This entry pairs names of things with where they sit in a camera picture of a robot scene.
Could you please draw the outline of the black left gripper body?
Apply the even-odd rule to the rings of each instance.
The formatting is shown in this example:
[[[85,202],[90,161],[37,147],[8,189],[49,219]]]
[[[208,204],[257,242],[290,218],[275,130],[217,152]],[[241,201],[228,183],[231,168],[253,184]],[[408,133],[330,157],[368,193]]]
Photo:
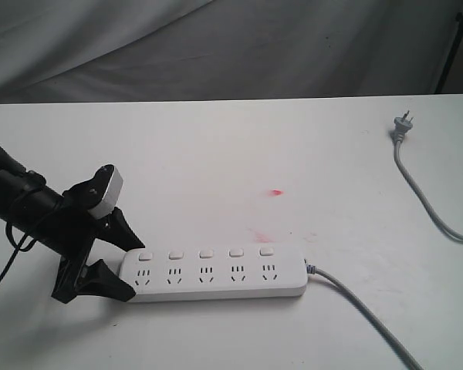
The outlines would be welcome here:
[[[63,247],[62,257],[52,297],[62,303],[68,303],[80,296],[76,283],[97,240],[99,231],[94,219],[88,212],[95,197],[89,193],[90,181],[94,178],[73,185],[63,193],[65,202],[56,219],[59,225],[59,239]]]

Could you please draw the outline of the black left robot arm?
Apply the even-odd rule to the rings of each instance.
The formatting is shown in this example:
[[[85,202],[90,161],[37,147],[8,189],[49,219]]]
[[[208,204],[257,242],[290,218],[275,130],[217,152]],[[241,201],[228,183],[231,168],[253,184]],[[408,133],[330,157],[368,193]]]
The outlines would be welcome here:
[[[12,256],[41,243],[60,257],[52,297],[64,304],[79,295],[127,302],[135,290],[106,263],[87,259],[95,240],[123,251],[143,248],[117,201],[123,186],[118,169],[107,164],[92,178],[63,193],[47,186],[39,173],[27,170],[0,147],[0,219],[12,245]]]

